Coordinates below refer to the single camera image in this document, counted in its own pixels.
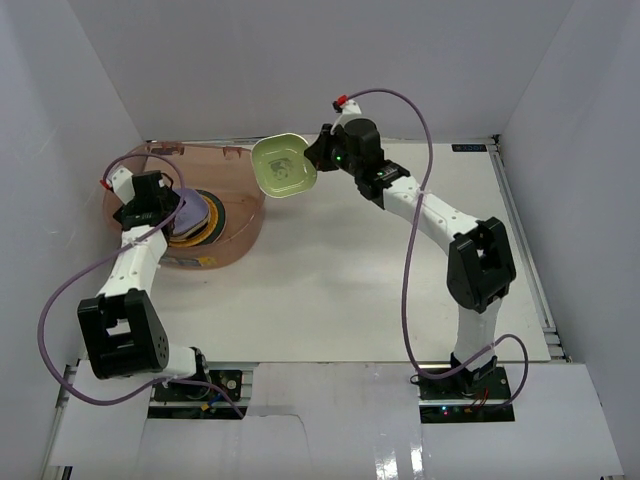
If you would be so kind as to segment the green square dish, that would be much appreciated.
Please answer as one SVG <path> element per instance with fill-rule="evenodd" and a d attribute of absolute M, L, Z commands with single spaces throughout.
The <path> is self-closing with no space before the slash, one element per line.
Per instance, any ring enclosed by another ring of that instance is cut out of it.
<path fill-rule="evenodd" d="M 314 187 L 317 170 L 304 155 L 308 146 L 302 136 L 294 133 L 266 137 L 253 146 L 253 171 L 265 195 L 281 199 Z"/>

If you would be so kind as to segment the purple square dish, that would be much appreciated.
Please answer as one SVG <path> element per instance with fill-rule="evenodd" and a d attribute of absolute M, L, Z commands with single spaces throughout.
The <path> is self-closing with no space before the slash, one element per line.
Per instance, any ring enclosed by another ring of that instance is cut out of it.
<path fill-rule="evenodd" d="M 172 236 L 181 238 L 194 232 L 209 219 L 209 207 L 196 190 L 178 189 L 177 193 L 184 197 L 184 205 L 174 219 Z"/>

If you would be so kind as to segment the yellow square dish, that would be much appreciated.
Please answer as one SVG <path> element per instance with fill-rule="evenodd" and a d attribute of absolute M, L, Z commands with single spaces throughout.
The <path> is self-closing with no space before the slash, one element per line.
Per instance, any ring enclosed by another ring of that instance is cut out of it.
<path fill-rule="evenodd" d="M 171 248 L 189 248 L 202 243 L 211 233 L 212 227 L 209 222 L 203 223 L 199 228 L 189 233 L 178 236 L 171 236 L 168 245 Z"/>

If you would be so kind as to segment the woven bamboo round tray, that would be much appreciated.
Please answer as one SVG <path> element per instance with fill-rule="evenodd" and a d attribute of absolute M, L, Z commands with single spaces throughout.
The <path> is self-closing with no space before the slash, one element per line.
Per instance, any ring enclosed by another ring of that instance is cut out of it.
<path fill-rule="evenodd" d="M 225 225 L 225 207 L 216 195 L 202 189 L 187 189 L 186 204 L 176 217 L 169 246 L 185 249 L 212 244 Z"/>

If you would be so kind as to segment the dark blue round plate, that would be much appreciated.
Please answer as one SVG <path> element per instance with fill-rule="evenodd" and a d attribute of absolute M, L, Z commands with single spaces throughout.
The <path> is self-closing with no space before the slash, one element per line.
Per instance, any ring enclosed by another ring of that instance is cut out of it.
<path fill-rule="evenodd" d="M 212 227 L 212 231 L 201 243 L 201 245 L 209 245 L 215 243 L 224 232 L 227 220 L 226 209 L 222 201 L 213 193 L 206 190 L 199 190 L 198 193 L 209 203 L 209 223 Z"/>

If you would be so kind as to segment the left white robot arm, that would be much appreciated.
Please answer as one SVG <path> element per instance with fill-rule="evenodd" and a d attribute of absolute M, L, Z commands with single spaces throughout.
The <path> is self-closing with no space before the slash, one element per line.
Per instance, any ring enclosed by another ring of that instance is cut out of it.
<path fill-rule="evenodd" d="M 82 300 L 77 309 L 92 370 L 101 380 L 134 375 L 176 378 L 188 398 L 202 398 L 212 378 L 203 354 L 196 347 L 170 343 L 150 299 L 173 227 L 163 222 L 180 197 L 158 170 L 134 174 L 121 168 L 110 184 L 122 202 L 114 219 L 125 250 L 97 296 Z"/>

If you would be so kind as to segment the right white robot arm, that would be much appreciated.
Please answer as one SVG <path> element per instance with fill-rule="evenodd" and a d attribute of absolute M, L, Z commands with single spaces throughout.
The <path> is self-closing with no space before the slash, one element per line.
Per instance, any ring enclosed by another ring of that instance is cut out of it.
<path fill-rule="evenodd" d="M 495 217 L 479 220 L 425 193 L 406 168 L 386 158 L 369 119 L 323 125 L 304 156 L 319 172 L 351 175 L 362 197 L 410 222 L 413 235 L 424 234 L 444 252 L 447 290 L 458 305 L 457 338 L 449 370 L 420 375 L 463 398 L 477 397 L 496 368 L 498 313 L 516 278 L 504 224 Z"/>

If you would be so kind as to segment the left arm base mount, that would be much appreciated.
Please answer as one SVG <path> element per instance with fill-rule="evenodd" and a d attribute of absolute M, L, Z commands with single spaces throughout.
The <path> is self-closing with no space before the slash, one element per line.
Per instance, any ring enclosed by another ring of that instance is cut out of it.
<path fill-rule="evenodd" d="M 239 369 L 209 370 L 190 379 L 190 384 L 171 382 L 152 390 L 149 419 L 241 420 L 247 412 L 243 393 L 244 372 Z"/>

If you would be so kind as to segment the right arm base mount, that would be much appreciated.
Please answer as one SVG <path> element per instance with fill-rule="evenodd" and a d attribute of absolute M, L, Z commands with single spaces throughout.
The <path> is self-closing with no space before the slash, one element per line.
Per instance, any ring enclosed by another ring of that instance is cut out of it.
<path fill-rule="evenodd" d="M 512 405 L 501 406 L 511 397 L 504 367 L 498 366 L 472 386 L 458 384 L 455 377 L 430 380 L 414 374 L 409 382 L 417 387 L 421 423 L 480 424 L 511 423 Z"/>

